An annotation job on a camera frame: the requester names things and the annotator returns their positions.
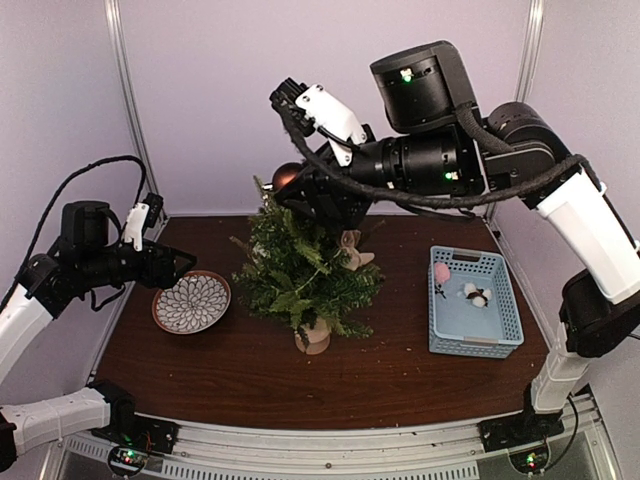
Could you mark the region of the beige bow ornament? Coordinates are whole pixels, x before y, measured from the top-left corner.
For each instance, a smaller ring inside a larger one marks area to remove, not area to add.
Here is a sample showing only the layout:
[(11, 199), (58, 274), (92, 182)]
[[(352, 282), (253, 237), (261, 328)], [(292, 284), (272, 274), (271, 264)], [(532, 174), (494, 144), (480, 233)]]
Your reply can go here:
[(357, 248), (361, 239), (359, 230), (344, 230), (339, 238), (339, 248), (347, 256), (344, 267), (350, 271), (357, 271), (367, 266), (375, 259), (372, 252), (360, 252)]

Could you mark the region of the red bauble ornament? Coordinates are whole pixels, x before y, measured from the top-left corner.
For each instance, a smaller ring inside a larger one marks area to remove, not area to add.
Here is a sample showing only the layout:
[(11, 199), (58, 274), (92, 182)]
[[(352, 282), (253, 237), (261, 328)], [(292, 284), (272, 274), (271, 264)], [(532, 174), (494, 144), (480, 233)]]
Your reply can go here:
[(291, 183), (302, 170), (302, 165), (295, 162), (282, 164), (273, 173), (270, 182), (263, 185), (263, 190), (267, 192), (277, 192)]

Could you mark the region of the small green christmas tree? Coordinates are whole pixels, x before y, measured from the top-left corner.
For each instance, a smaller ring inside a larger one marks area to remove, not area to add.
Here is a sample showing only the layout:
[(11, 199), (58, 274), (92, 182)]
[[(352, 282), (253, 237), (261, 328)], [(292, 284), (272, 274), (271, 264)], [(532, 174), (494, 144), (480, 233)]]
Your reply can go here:
[(357, 271), (344, 267), (339, 238), (326, 228), (279, 205), (275, 192), (253, 178), (260, 196), (249, 218), (250, 233), (230, 241), (245, 255), (232, 280), (250, 315), (276, 321), (291, 330), (299, 351), (324, 352), (334, 335), (366, 339), (373, 328), (354, 318), (373, 305), (384, 276), (374, 261)]

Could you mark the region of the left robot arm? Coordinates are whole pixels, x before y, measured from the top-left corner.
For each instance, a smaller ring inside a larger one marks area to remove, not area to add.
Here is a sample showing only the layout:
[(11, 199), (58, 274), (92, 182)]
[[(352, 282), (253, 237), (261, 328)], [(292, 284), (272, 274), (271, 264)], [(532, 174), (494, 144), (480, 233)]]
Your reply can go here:
[[(76, 299), (93, 311), (101, 287), (120, 298), (129, 283), (170, 289), (197, 263), (196, 256), (144, 239), (154, 225), (160, 197), (137, 203), (124, 223), (103, 201), (64, 206), (59, 237), (44, 254), (29, 256), (1, 309), (1, 373), (7, 375), (26, 347)], [(29, 450), (85, 431), (103, 430), (123, 444), (144, 433), (135, 400), (110, 381), (97, 381), (49, 400), (1, 408), (1, 468), (7, 470)]]

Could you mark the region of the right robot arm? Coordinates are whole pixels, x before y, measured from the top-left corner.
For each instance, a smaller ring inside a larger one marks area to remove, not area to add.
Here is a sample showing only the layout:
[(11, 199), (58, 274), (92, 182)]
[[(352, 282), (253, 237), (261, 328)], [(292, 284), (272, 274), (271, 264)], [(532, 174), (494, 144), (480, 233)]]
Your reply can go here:
[(393, 135), (369, 126), (319, 84), (284, 80), (270, 95), (304, 162), (274, 176), (276, 201), (337, 230), (356, 229), (386, 200), (417, 214), (519, 198), (547, 220), (583, 263), (562, 291), (560, 325), (521, 412), (480, 424), (488, 446), (558, 432), (566, 400), (590, 361), (639, 324), (639, 245), (589, 162), (573, 155), (522, 102), (488, 117), (456, 47), (440, 40), (370, 67)]

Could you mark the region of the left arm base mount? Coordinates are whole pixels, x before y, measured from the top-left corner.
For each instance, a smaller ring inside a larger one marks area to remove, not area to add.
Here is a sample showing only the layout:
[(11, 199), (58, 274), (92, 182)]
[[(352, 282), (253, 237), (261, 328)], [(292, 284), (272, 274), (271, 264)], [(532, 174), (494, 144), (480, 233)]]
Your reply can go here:
[(113, 382), (94, 381), (88, 387), (102, 395), (110, 413), (106, 426), (90, 430), (94, 437), (147, 453), (173, 453), (179, 429), (175, 422), (138, 414), (133, 395)]

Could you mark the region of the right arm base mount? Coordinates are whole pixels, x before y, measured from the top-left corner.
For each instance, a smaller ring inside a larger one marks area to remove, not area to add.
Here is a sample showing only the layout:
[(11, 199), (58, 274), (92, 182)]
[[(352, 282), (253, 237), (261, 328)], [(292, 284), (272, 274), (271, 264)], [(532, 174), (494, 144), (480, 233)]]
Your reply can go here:
[(562, 412), (537, 413), (531, 390), (531, 385), (524, 390), (522, 411), (478, 423), (480, 439), (486, 453), (541, 442), (564, 432)]

